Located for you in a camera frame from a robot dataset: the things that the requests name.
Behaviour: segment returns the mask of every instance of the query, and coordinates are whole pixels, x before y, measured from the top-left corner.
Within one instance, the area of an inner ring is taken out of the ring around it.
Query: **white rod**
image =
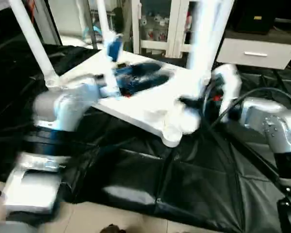
[[[191,69],[196,79],[196,94],[202,93],[205,78],[210,77],[209,69],[212,44],[210,43],[215,22],[218,0],[201,0],[195,10],[194,37],[192,52],[187,68]]]
[[[231,13],[232,7],[234,4],[234,0],[223,0],[219,5],[220,9],[218,11],[218,15],[216,16],[216,22],[214,25],[214,29],[212,32],[211,38],[211,52],[210,52],[210,60],[208,69],[211,70],[215,56],[220,46],[220,42]]]
[[[46,86],[53,85],[54,80],[58,78],[41,42],[30,21],[27,11],[21,0],[9,0],[13,13],[17,19],[18,24],[26,37],[26,40],[31,48],[31,51],[40,66],[44,75]]]
[[[104,0],[97,0],[97,7],[98,7],[98,15],[99,15],[99,23],[100,29],[102,32],[102,37],[104,42],[108,42],[109,39],[109,24],[108,24],[108,17],[107,11]]]

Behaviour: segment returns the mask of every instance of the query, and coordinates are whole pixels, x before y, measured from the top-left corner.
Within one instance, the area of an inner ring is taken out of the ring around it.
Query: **robotic arm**
[[[214,72],[222,85],[221,114],[238,97],[240,78],[232,65],[223,65]],[[238,121],[242,126],[264,135],[274,153],[281,190],[286,197],[279,200],[277,209],[283,233],[291,233],[291,110],[280,103],[262,98],[247,97],[221,119]]]
[[[163,84],[170,73],[160,69],[160,64],[149,62],[114,70],[118,90],[129,96]],[[87,109],[102,98],[118,96],[113,90],[103,75],[89,74],[38,95],[33,104],[34,128],[25,136],[3,190],[7,217],[0,232],[35,232],[56,216],[62,170],[73,159],[73,132]]]

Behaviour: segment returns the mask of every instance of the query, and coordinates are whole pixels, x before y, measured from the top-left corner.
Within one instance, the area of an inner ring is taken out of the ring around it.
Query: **floor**
[[[0,197],[0,220],[3,216]],[[110,224],[118,225],[127,233],[215,233],[166,219],[90,202],[75,205],[63,203],[56,221],[42,226],[39,233],[99,233]]]

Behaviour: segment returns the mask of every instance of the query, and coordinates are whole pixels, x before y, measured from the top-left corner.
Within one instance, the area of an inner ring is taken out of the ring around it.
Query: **drawer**
[[[218,62],[284,69],[291,60],[291,45],[226,38]]]

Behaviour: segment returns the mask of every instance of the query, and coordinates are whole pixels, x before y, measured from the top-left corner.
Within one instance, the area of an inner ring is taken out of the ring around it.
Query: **black tarp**
[[[47,47],[59,74],[95,53],[75,47]],[[286,88],[291,71],[241,67],[242,91],[258,86]],[[45,90],[28,47],[0,51],[0,180],[5,181],[23,134],[30,130],[31,104]],[[290,107],[290,102],[271,93]],[[167,148],[161,140],[96,109],[90,109],[75,133],[77,160],[65,171],[68,201],[93,201],[229,233],[279,233],[276,202],[283,195],[253,164],[261,154],[264,168],[274,158],[263,137],[230,123],[215,138],[205,127]]]

